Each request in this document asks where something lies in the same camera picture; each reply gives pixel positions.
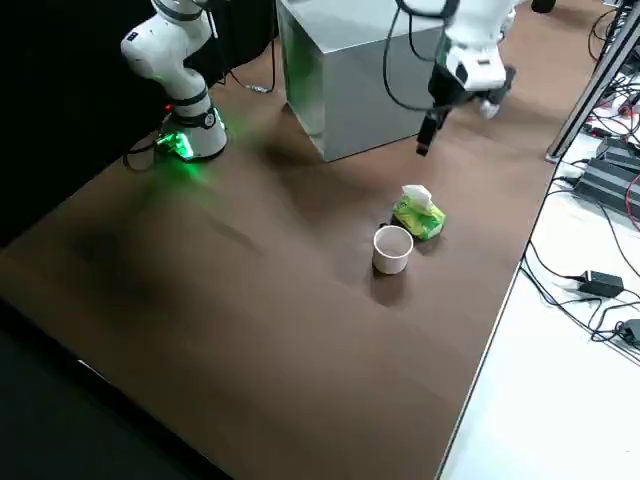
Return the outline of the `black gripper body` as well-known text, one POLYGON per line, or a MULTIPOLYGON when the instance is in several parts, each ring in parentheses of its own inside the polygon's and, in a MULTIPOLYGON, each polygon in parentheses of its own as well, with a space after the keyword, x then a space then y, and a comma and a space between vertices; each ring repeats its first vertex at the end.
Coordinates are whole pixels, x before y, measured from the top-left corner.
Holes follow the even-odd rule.
POLYGON ((468 92, 439 63, 435 63, 433 66, 428 91, 433 100, 433 107, 453 108, 463 105, 468 100, 468 92))

